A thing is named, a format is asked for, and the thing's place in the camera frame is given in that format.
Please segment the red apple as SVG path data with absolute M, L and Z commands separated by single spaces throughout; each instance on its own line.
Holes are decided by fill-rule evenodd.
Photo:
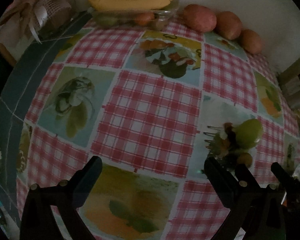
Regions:
M 244 50 L 249 52 L 250 54 L 259 54 L 262 51 L 263 43 L 258 35 L 253 30 L 244 29 L 240 35 L 240 44 Z
M 215 31 L 227 40 L 237 39 L 242 31 L 243 24 L 239 17 L 230 11 L 223 11 L 217 14 Z
M 187 5 L 183 9 L 182 17 L 186 26 L 201 33 L 213 31 L 217 24 L 215 13 L 202 5 Z

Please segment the stainless steel thermos jug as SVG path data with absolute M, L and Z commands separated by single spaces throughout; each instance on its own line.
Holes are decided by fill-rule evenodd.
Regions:
M 277 77 L 282 94 L 291 109 L 300 107 L 300 57 Z

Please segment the pink paper flower bouquet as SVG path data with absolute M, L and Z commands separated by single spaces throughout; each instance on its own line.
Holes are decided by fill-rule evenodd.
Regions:
M 16 46 L 28 29 L 38 39 L 35 31 L 35 7 L 41 0 L 14 0 L 0 18 L 0 43 Z

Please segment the lower yellow banana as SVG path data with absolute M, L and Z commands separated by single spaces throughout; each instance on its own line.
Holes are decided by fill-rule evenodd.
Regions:
M 173 0 L 88 0 L 97 11 L 159 10 Z

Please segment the middle red apple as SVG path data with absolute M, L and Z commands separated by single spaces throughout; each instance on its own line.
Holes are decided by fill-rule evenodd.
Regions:
M 215 31 L 227 40 L 237 39 L 242 31 L 243 24 L 239 17 L 230 11 L 223 11 L 217 14 Z

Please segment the right red apple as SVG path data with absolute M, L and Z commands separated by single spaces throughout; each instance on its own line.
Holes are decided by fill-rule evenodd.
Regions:
M 262 51 L 263 43 L 258 35 L 253 30 L 244 29 L 240 35 L 240 44 L 244 50 L 249 52 L 250 54 L 259 54 Z

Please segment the checkered fruit-print tablecloth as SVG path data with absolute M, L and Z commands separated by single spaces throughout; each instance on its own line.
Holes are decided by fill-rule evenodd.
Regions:
M 33 183 L 70 178 L 93 155 L 104 162 L 101 199 L 120 200 L 157 226 L 89 216 L 103 239 L 210 239 L 225 219 L 206 176 L 209 125 L 257 118 L 249 152 L 261 186 L 273 162 L 300 163 L 297 122 L 267 59 L 177 20 L 164 31 L 101 29 L 87 16 L 60 39 L 34 42 L 0 97 L 0 201 L 20 223 Z

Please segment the left red apple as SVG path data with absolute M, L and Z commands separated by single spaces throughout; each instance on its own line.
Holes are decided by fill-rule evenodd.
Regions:
M 215 13 L 202 5 L 187 5 L 183 9 L 182 17 L 186 26 L 201 33 L 213 31 L 217 24 Z

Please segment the glass fruit bowl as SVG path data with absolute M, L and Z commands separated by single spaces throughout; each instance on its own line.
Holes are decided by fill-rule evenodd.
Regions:
M 105 29 L 121 25 L 139 26 L 152 30 L 162 30 L 176 15 L 179 0 L 173 0 L 159 10 L 96 11 L 91 10 L 92 18 L 98 27 Z

